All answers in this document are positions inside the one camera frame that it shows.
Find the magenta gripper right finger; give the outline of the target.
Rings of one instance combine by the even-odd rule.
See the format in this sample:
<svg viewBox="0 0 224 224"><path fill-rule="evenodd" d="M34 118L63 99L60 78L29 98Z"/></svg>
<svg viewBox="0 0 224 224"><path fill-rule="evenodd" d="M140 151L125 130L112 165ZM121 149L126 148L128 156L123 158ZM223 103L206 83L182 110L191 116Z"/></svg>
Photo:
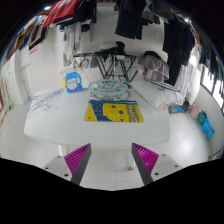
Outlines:
<svg viewBox="0 0 224 224"><path fill-rule="evenodd" d="M134 164L131 168L137 166L144 185L148 185L182 169L182 167L167 154L157 154L137 143L132 144L131 153L134 158Z"/></svg>

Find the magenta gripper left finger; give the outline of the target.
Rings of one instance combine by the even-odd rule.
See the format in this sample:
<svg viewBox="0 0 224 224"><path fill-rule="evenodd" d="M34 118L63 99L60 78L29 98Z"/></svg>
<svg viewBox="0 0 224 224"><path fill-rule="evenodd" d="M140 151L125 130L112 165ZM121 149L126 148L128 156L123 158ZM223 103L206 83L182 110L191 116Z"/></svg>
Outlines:
<svg viewBox="0 0 224 224"><path fill-rule="evenodd" d="M57 155L43 169L76 185L81 183L92 150L88 143L66 156Z"/></svg>

